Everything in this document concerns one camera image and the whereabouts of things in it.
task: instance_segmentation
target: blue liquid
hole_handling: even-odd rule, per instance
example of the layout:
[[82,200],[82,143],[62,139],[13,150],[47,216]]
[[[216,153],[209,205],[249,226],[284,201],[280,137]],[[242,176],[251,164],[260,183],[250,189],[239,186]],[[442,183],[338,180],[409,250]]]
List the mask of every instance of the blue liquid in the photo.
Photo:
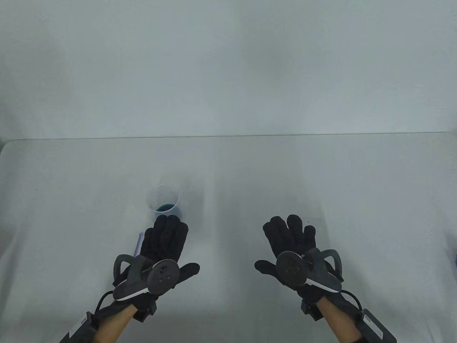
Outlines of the blue liquid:
[[156,209],[157,212],[165,212],[168,211],[169,209],[172,209],[174,204],[165,204],[160,206],[158,209]]
[[156,209],[155,217],[157,218],[158,216],[163,214],[161,212],[165,212],[165,211],[169,211],[166,213],[166,215],[175,215],[179,219],[182,219],[181,210],[179,209],[178,206],[175,206],[174,204],[165,204],[165,205],[160,206],[158,209]]

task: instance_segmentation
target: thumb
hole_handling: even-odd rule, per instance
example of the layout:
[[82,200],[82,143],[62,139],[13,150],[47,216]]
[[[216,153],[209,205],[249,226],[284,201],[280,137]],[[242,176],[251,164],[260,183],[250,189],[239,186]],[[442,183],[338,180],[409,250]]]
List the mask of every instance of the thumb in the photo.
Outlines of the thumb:
[[279,278],[278,272],[276,271],[276,266],[271,262],[259,260],[256,263],[254,263],[254,267],[262,274],[271,275],[272,277],[276,278],[279,282],[284,284]]
[[181,268],[179,268],[179,278],[175,286],[183,281],[186,281],[188,278],[197,275],[199,271],[200,265],[198,263],[188,263],[182,266]]

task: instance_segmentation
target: hand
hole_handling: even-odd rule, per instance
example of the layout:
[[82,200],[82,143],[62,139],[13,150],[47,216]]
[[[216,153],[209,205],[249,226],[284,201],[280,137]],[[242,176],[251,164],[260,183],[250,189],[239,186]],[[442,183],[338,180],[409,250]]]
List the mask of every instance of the hand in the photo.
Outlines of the hand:
[[[140,255],[149,258],[153,263],[165,259],[172,259],[178,262],[188,232],[189,228],[178,217],[160,215],[155,220],[154,227],[146,230]],[[200,265],[188,263],[181,267],[179,271],[179,279],[175,286],[198,274]]]
[[[284,251],[292,251],[298,255],[303,255],[309,249],[316,247],[316,229],[314,226],[308,225],[304,229],[302,227],[302,220],[295,214],[288,216],[287,225],[281,217],[273,217],[268,223],[263,225],[263,231],[270,242],[275,257],[278,257]],[[271,262],[259,260],[255,263],[255,268],[262,274],[271,275],[283,285],[286,285],[279,277],[276,271],[276,265]],[[327,263],[327,269],[331,273],[335,273],[329,263]],[[314,305],[328,294],[323,289],[307,284],[296,288],[289,288],[295,290],[308,306]]]
[[[154,222],[154,227],[146,230],[144,234],[143,244],[141,245],[140,255],[150,260],[149,266],[164,260],[172,259],[178,262],[181,256],[184,243],[186,242],[189,229],[185,223],[182,223],[178,217],[174,215],[161,215]],[[127,278],[129,267],[127,267],[119,277],[114,280],[113,285],[117,287],[122,281]],[[198,274],[200,266],[197,263],[188,263],[180,268],[180,275],[173,288]],[[151,293],[142,293],[133,298],[114,301],[111,305],[97,310],[94,313],[96,320],[101,321],[104,318],[117,314],[130,305],[133,305],[138,312],[133,316],[136,320],[143,322],[146,317],[153,314],[155,311],[155,301],[159,295]]]

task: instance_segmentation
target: purple pen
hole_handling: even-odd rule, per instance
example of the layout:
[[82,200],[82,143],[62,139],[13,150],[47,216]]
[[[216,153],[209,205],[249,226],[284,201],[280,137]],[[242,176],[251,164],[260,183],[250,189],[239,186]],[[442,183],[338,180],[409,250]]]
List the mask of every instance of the purple pen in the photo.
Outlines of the purple pen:
[[140,234],[138,236],[137,246],[135,247],[135,252],[133,253],[133,257],[136,257],[139,254],[139,250],[140,250],[140,246],[141,246],[141,240],[143,239],[143,236],[144,236],[144,233],[140,232]]

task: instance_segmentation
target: battery pack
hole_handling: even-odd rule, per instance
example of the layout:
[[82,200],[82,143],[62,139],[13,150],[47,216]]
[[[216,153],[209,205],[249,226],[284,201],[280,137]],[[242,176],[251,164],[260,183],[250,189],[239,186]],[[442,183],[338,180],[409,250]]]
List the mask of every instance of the battery pack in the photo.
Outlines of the battery pack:
[[362,317],[356,322],[356,327],[370,343],[397,343],[393,334],[367,309],[362,310]]
[[92,316],[92,313],[86,312],[59,343],[91,343],[98,330]]

